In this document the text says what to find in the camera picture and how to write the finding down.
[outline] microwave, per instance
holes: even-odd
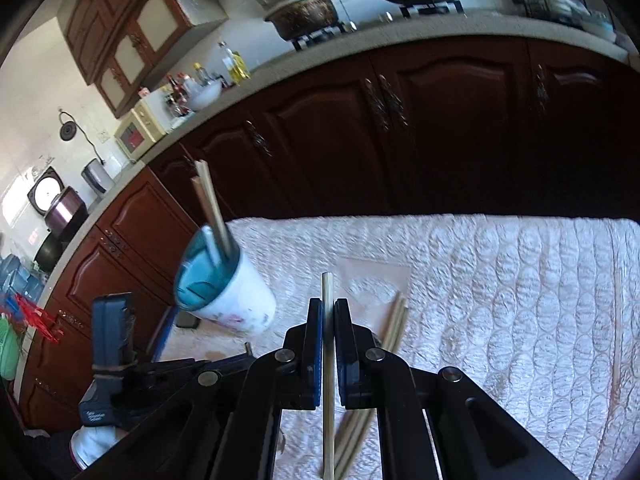
[[[114,137],[131,160],[138,160],[174,127],[175,118],[164,104],[165,95],[163,89],[151,92],[120,121]]]

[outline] gray granite countertop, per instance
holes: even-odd
[[[49,277],[38,306],[44,307],[46,305],[51,291],[62,275],[66,264],[68,264],[87,233],[118,194],[150,161],[202,123],[242,99],[312,67],[387,45],[446,36],[519,36],[522,38],[557,41],[593,50],[624,64],[629,64],[629,56],[626,50],[592,34],[557,23],[518,16],[504,16],[490,12],[477,12],[469,15],[427,16],[420,19],[384,23],[368,27],[365,30],[338,36],[327,43],[318,44],[302,52],[292,51],[278,56],[255,69],[251,79],[225,92],[209,107],[196,113],[191,119],[160,140],[136,164],[123,170],[116,185],[92,210],[89,218],[65,249]],[[19,399],[20,396],[20,384],[30,345],[31,337],[27,336],[24,339],[22,357],[18,363],[14,389],[16,399]]]

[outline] power outlet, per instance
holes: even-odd
[[[100,140],[102,144],[107,142],[107,140],[109,140],[109,137],[110,135],[107,130],[101,130],[100,132],[98,132],[98,140]]]

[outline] silver pivot bolt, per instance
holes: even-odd
[[[455,366],[447,366],[442,369],[442,376],[450,383],[457,383],[462,379],[462,372]]]
[[[276,352],[276,361],[279,363],[289,363],[293,361],[296,353],[288,348],[281,348]]]
[[[198,384],[200,386],[213,386],[218,382],[218,374],[208,370],[198,376]]]
[[[369,361],[382,361],[385,358],[385,351],[382,348],[369,348],[364,355]]]

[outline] chopstick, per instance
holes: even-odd
[[[322,273],[322,478],[334,480],[334,276]]]
[[[204,160],[196,160],[197,177],[193,177],[193,187],[196,191],[196,195],[200,200],[200,206],[204,211],[204,215],[213,230],[216,238],[220,240],[222,244],[222,251],[227,258],[231,257],[231,241],[226,230],[225,221],[222,219],[222,213],[220,212],[220,206],[216,199],[216,191],[211,181],[211,175],[209,173],[209,165]]]
[[[398,352],[408,317],[409,309],[407,300],[406,298],[400,300],[398,294],[396,300],[394,300],[390,325],[385,334],[385,340],[382,343],[385,350],[393,353]],[[360,452],[360,447],[367,436],[367,431],[369,431],[374,413],[375,410],[360,410],[353,413],[350,419],[350,422],[354,420],[351,425],[352,427],[347,426],[347,431],[343,434],[345,443],[342,446],[338,446],[338,449],[342,451],[337,455],[338,458],[335,467],[335,477],[338,480],[342,480]]]

